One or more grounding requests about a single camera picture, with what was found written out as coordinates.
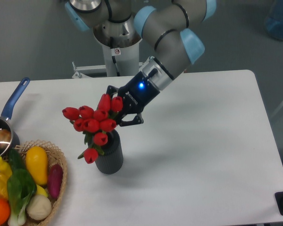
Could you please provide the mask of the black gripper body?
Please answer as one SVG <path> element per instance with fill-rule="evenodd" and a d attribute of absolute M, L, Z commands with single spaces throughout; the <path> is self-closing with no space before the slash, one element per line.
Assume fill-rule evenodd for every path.
<path fill-rule="evenodd" d="M 160 91 L 138 72 L 127 84 L 118 89 L 117 95 L 123 99 L 121 117 L 141 113 Z"/>

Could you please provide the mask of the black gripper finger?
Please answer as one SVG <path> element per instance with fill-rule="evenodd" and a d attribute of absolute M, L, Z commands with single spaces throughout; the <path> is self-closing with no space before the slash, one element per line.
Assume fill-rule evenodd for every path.
<path fill-rule="evenodd" d="M 141 113 L 137 113 L 134 118 L 130 121 L 124 121 L 124 120 L 118 120 L 117 124 L 120 127 L 126 127 L 126 126 L 133 126 L 133 125 L 140 125 L 143 124 L 144 120 L 142 118 L 142 114 Z"/>
<path fill-rule="evenodd" d="M 110 98 L 113 98 L 114 95 L 118 95 L 118 90 L 119 88 L 109 85 L 106 94 L 108 94 Z"/>

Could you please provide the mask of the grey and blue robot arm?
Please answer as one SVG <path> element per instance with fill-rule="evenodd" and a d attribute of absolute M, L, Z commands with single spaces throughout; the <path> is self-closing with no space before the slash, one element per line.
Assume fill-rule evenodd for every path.
<path fill-rule="evenodd" d="M 204 53 L 191 27 L 211 17 L 214 0 L 174 0 L 163 10 L 145 6 L 133 13 L 129 0 L 68 0 L 76 27 L 92 30 L 102 46 L 107 76 L 131 76 L 124 86 L 109 86 L 120 96 L 120 126 L 143 123 L 144 107 Z"/>

